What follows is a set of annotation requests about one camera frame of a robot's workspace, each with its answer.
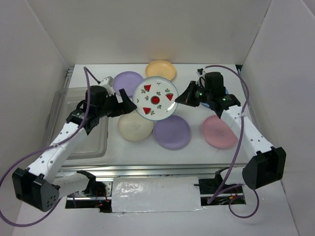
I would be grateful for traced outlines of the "watermelon pattern white plate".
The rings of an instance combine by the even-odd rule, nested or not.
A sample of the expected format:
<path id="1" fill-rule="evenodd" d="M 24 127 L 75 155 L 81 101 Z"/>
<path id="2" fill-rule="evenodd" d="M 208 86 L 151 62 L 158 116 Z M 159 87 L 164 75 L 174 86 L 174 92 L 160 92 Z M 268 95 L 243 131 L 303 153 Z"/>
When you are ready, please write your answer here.
<path id="1" fill-rule="evenodd" d="M 175 102 L 178 96 L 178 90 L 171 81 L 153 76 L 138 84 L 132 101 L 137 106 L 136 111 L 141 117 L 159 121 L 173 115 L 178 106 Z"/>

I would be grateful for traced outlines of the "purple plate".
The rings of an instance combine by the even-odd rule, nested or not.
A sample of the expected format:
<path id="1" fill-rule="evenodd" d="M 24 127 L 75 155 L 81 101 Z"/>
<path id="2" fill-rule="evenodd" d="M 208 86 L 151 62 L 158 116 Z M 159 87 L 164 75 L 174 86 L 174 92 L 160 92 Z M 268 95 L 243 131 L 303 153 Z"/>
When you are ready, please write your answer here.
<path id="1" fill-rule="evenodd" d="M 113 89 L 117 94 L 120 94 L 120 90 L 124 89 L 127 96 L 132 97 L 136 87 L 143 80 L 144 78 L 139 73 L 125 71 L 114 78 Z"/>
<path id="2" fill-rule="evenodd" d="M 154 137 L 162 147 L 176 150 L 183 148 L 190 141 L 191 130 L 185 119 L 171 115 L 155 123 Z"/>

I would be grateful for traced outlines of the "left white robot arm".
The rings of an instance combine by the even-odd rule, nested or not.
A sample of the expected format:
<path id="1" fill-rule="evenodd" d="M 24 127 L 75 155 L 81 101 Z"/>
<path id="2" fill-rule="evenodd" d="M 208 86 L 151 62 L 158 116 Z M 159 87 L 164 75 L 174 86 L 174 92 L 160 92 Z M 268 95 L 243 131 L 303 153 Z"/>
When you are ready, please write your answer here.
<path id="1" fill-rule="evenodd" d="M 66 119 L 62 130 L 33 163 L 26 169 L 17 168 L 12 174 L 17 199 L 47 212 L 58 199 L 75 192 L 92 196 L 102 183 L 87 171 L 56 179 L 60 167 L 81 144 L 103 117 L 113 118 L 129 114 L 137 107 L 126 91 L 119 91 L 122 101 L 110 95 L 105 87 L 91 86 L 86 90 L 85 99 Z"/>

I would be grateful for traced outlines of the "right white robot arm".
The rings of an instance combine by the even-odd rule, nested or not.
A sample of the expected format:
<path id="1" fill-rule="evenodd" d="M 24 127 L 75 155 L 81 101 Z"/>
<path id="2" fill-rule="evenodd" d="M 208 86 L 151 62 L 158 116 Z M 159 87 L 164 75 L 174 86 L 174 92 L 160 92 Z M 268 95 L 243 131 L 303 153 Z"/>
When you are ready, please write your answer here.
<path id="1" fill-rule="evenodd" d="M 232 185 L 244 184 L 256 190 L 283 178 L 286 152 L 265 139 L 245 114 L 247 103 L 227 94 L 223 75 L 198 69 L 199 80 L 191 81 L 176 102 L 191 107 L 206 103 L 238 137 L 237 149 L 244 148 L 249 161 L 245 167 L 230 166 L 216 172 L 215 189 L 226 192 Z"/>

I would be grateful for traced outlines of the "clear plastic bin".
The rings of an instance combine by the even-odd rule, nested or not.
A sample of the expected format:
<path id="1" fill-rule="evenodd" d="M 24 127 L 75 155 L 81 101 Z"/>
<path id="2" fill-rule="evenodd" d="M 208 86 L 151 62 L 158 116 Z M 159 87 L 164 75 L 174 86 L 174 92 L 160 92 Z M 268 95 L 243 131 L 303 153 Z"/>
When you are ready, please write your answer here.
<path id="1" fill-rule="evenodd" d="M 59 134 L 66 118 L 85 98 L 85 88 L 61 89 L 55 93 L 44 146 L 48 146 Z M 87 138 L 69 156 L 69 160 L 102 157 L 107 149 L 108 118 L 103 117 Z"/>

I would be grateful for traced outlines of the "cream plate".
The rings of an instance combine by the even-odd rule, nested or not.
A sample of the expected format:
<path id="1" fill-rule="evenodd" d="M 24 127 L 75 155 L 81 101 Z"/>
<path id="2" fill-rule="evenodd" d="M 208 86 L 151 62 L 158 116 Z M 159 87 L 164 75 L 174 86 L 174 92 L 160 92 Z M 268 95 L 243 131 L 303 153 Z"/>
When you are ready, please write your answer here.
<path id="1" fill-rule="evenodd" d="M 117 124 L 120 136 L 133 142 L 147 138 L 153 127 L 153 121 L 143 118 L 137 112 L 120 116 Z"/>

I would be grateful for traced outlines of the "blue plate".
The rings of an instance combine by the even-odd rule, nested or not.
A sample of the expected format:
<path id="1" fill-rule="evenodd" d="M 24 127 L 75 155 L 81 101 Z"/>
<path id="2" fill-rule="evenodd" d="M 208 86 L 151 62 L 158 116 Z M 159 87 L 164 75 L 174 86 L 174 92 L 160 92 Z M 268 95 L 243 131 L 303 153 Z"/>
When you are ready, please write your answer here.
<path id="1" fill-rule="evenodd" d="M 207 103 L 200 103 L 200 104 L 201 104 L 202 106 L 206 107 L 206 108 L 210 108 L 210 105 L 207 104 Z"/>

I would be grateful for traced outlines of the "pink plate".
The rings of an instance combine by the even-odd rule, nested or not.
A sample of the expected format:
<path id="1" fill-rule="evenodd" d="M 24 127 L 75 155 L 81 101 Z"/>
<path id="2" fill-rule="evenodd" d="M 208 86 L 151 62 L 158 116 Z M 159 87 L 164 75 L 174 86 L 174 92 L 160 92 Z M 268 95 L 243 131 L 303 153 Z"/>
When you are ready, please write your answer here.
<path id="1" fill-rule="evenodd" d="M 202 123 L 201 130 L 206 142 L 218 149 L 232 148 L 238 142 L 231 128 L 216 115 L 207 117 Z"/>

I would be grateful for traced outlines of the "orange plate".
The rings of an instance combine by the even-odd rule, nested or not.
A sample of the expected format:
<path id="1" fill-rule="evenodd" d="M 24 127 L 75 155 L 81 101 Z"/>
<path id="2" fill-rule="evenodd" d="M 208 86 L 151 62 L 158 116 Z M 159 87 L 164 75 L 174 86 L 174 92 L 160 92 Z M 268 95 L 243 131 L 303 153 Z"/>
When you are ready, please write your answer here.
<path id="1" fill-rule="evenodd" d="M 147 65 L 145 73 L 147 77 L 160 76 L 171 81 L 176 76 L 176 68 L 168 61 L 155 60 Z"/>

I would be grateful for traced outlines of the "white taped cover panel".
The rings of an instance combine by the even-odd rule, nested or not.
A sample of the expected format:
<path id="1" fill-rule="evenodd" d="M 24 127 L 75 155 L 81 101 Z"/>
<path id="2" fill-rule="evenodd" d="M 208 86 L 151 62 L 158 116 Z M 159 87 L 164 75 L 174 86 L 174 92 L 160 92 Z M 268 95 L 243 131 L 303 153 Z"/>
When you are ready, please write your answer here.
<path id="1" fill-rule="evenodd" d="M 114 213 L 188 212 L 201 210 L 197 177 L 115 178 Z"/>

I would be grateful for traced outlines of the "aluminium rail frame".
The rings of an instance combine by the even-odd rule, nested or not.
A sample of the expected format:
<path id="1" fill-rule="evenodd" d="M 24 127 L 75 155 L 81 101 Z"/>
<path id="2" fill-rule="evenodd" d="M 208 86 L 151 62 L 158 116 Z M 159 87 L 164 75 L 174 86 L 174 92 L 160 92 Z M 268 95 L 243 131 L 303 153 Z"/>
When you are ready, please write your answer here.
<path id="1" fill-rule="evenodd" d="M 237 149 L 238 142 L 232 148 L 218 149 L 205 141 L 201 125 L 213 115 L 209 108 L 179 105 L 175 114 L 184 118 L 191 130 L 190 141 L 183 148 L 166 149 L 157 143 L 154 135 L 142 141 L 124 140 L 118 134 L 118 119 L 111 118 L 106 153 L 99 158 L 67 160 L 61 171 L 85 170 L 99 176 L 208 175 L 230 164 L 244 167 L 248 163 L 244 148 Z"/>

